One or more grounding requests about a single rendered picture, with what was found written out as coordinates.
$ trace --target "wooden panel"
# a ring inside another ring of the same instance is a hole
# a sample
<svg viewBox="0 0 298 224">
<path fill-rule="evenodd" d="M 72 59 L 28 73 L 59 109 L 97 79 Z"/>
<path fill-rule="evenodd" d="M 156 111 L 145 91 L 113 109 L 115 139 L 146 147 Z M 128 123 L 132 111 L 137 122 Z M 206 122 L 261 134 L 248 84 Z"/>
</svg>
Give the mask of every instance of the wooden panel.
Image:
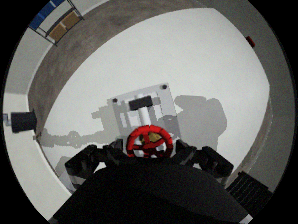
<svg viewBox="0 0 298 224">
<path fill-rule="evenodd" d="M 62 20 L 62 23 L 63 25 L 66 26 L 66 29 L 69 30 L 79 21 L 80 21 L 80 18 L 77 16 L 77 14 L 74 11 L 72 11 L 67 16 L 65 16 L 65 18 Z"/>
<path fill-rule="evenodd" d="M 50 32 L 49 36 L 58 42 L 67 30 L 60 23 Z"/>
</svg>

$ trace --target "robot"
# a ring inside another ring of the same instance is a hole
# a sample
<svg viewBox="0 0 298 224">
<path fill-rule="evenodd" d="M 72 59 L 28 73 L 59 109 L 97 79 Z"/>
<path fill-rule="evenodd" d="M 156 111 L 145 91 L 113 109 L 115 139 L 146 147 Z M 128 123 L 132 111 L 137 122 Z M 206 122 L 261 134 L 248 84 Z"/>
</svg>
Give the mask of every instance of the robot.
<svg viewBox="0 0 298 224">
<path fill-rule="evenodd" d="M 110 102 L 120 136 L 65 163 L 76 191 L 51 223 L 239 223 L 248 215 L 223 186 L 233 165 L 181 139 L 168 83 Z"/>
</svg>

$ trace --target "black vent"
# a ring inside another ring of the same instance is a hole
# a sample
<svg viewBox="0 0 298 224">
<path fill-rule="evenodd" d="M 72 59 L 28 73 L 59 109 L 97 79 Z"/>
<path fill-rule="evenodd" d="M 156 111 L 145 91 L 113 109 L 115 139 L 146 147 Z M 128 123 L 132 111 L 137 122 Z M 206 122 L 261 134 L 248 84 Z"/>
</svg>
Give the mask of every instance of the black vent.
<svg viewBox="0 0 298 224">
<path fill-rule="evenodd" d="M 252 217 L 255 217 L 272 197 L 268 187 L 245 172 L 238 174 L 227 191 Z"/>
</svg>

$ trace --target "red wheel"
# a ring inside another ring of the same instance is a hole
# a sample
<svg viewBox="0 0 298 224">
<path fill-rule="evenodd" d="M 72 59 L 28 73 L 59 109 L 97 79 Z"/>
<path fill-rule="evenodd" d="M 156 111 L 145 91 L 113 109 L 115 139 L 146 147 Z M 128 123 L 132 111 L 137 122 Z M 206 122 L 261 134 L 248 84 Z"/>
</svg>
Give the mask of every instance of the red wheel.
<svg viewBox="0 0 298 224">
<path fill-rule="evenodd" d="M 156 133 L 161 136 L 156 142 L 151 142 L 149 139 L 149 133 Z M 144 145 L 135 145 L 135 140 L 142 135 L 144 138 Z M 156 147 L 166 144 L 165 151 L 157 151 Z M 146 125 L 135 129 L 127 139 L 126 151 L 129 157 L 135 157 L 134 150 L 143 150 L 144 157 L 150 158 L 152 155 L 156 155 L 158 158 L 160 157 L 170 157 L 173 151 L 173 140 L 170 134 L 163 128 L 154 126 L 154 125 Z"/>
</svg>

